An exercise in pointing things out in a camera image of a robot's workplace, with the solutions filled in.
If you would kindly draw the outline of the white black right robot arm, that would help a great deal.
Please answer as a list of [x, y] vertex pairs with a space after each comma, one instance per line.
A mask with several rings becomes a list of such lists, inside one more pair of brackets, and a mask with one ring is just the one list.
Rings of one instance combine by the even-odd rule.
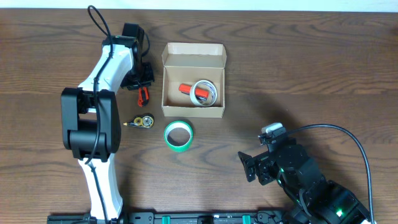
[[252, 157], [238, 152], [248, 182], [277, 182], [294, 202], [296, 211], [285, 214], [288, 222], [365, 223], [370, 212], [355, 194], [327, 180], [318, 163], [300, 144], [286, 145]]

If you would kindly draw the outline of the green tape roll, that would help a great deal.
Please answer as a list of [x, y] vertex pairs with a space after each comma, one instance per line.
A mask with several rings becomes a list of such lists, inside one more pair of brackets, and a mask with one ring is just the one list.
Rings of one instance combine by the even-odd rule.
[[193, 142], [193, 129], [184, 121], [173, 121], [164, 130], [164, 141], [170, 150], [185, 152]]

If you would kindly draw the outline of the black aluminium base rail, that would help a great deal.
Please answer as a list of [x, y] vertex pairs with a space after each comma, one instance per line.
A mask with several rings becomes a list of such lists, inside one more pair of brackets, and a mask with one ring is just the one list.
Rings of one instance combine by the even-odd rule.
[[154, 213], [122, 212], [110, 218], [110, 224], [284, 224], [284, 213], [279, 210], [226, 213]]

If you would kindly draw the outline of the red black stapler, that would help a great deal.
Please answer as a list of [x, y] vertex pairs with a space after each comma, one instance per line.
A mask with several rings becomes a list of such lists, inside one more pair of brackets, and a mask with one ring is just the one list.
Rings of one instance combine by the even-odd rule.
[[[186, 94], [186, 95], [189, 95], [189, 94], [190, 94], [191, 88], [192, 88], [191, 85], [180, 84], [178, 90], [179, 90], [181, 93], [184, 93], [184, 94]], [[195, 89], [195, 96], [196, 96], [196, 98], [197, 98], [198, 100], [206, 101], [206, 100], [208, 99], [208, 96], [209, 96], [209, 91], [197, 87], [197, 88]]]

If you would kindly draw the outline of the red utility knife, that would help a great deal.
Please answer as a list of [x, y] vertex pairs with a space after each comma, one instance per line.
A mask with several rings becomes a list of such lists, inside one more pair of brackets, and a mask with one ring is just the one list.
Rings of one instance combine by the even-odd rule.
[[149, 102], [149, 92], [147, 90], [147, 87], [146, 86], [140, 87], [137, 104], [140, 107], [144, 107], [148, 104], [148, 102]]

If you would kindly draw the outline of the white tape roll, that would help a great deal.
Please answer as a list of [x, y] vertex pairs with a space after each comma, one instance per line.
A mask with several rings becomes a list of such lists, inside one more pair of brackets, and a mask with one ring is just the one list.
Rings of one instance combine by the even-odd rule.
[[[196, 89], [197, 89], [198, 85], [206, 85], [209, 88], [209, 90], [211, 92], [211, 101], [209, 103], [202, 102], [202, 101], [197, 99], [197, 97], [196, 97]], [[208, 81], [208, 80], [197, 81], [190, 89], [190, 99], [191, 99], [191, 102], [195, 106], [201, 106], [201, 107], [213, 106], [216, 103], [217, 98], [218, 98], [217, 89], [216, 89], [215, 85], [212, 82]]]

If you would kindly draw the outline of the open cardboard box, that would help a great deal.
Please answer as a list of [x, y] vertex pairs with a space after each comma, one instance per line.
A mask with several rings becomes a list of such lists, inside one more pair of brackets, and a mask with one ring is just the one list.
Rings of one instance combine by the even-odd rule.
[[[162, 52], [164, 68], [162, 110], [165, 116], [222, 118], [225, 109], [226, 49], [222, 44], [169, 42]], [[214, 105], [195, 106], [181, 84], [208, 80], [217, 90]]]

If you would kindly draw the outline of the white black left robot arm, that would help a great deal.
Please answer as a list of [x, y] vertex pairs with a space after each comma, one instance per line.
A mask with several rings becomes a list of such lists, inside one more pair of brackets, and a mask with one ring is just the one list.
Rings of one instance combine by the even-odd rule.
[[154, 82], [151, 64], [143, 62], [149, 38], [137, 24], [126, 23], [121, 35], [107, 34], [102, 54], [90, 75], [61, 94], [63, 144], [78, 160], [88, 185], [91, 211], [87, 223], [118, 223], [123, 199], [118, 190], [114, 159], [121, 142], [116, 94], [138, 90], [139, 102], [149, 101]]

